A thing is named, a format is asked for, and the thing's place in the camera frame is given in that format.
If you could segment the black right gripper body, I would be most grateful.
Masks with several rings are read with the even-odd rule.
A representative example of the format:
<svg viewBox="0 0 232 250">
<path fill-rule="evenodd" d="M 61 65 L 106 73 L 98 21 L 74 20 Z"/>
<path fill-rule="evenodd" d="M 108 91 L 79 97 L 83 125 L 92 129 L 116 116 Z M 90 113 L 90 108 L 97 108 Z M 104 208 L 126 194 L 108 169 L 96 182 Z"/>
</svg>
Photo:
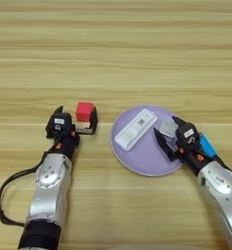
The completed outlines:
<svg viewBox="0 0 232 250">
<path fill-rule="evenodd" d="M 214 161 L 213 157 L 206 155 L 198 146 L 192 148 L 179 146 L 177 149 L 170 148 L 168 153 L 170 161 L 178 159 L 187 165 L 195 176 L 209 163 Z"/>
</svg>

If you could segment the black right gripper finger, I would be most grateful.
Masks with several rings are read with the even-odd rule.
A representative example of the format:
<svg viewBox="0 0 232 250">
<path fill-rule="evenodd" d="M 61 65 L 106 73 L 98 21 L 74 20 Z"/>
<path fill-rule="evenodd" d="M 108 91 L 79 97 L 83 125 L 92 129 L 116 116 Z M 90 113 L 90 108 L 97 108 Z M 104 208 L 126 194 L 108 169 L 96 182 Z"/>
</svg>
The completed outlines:
<svg viewBox="0 0 232 250">
<path fill-rule="evenodd" d="M 170 159 L 170 161 L 176 160 L 175 153 L 167 144 L 165 137 L 156 128 L 154 128 L 154 134 L 155 134 L 157 143 L 159 144 L 163 152 L 167 155 L 167 157 Z"/>
<path fill-rule="evenodd" d="M 184 120 L 182 120 L 181 118 L 179 118 L 179 117 L 177 117 L 177 116 L 173 116 L 172 119 L 173 119 L 173 121 L 174 121 L 178 126 L 182 126 L 183 124 L 186 123 Z"/>
</svg>

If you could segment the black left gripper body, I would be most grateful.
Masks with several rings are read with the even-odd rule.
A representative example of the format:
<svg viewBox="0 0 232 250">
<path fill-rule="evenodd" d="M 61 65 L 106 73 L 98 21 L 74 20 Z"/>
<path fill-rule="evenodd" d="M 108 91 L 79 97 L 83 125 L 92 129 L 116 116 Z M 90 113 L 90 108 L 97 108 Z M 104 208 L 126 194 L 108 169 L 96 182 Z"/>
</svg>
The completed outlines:
<svg viewBox="0 0 232 250">
<path fill-rule="evenodd" d="M 74 129 L 72 128 L 68 133 L 61 135 L 57 133 L 54 136 L 48 136 L 48 139 L 53 139 L 54 144 L 48 150 L 48 153 L 58 153 L 72 158 L 76 148 L 80 143 L 82 135 L 91 136 L 95 133 L 92 129 Z"/>
</svg>

